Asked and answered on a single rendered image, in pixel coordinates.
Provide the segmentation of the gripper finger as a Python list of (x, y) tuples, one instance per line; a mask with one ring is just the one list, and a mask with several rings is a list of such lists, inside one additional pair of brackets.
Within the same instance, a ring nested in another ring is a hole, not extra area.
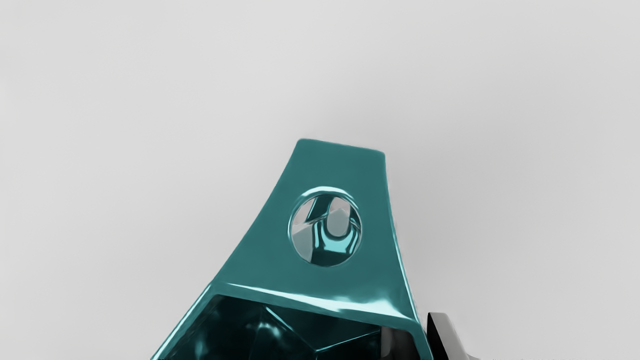
[(471, 360), (446, 313), (428, 313), (426, 338), (433, 360)]

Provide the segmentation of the teal faceted mug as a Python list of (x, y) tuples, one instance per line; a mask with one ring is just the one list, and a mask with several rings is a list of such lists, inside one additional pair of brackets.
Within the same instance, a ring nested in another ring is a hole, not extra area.
[(300, 139), (249, 230), (150, 360), (434, 360), (384, 153)]

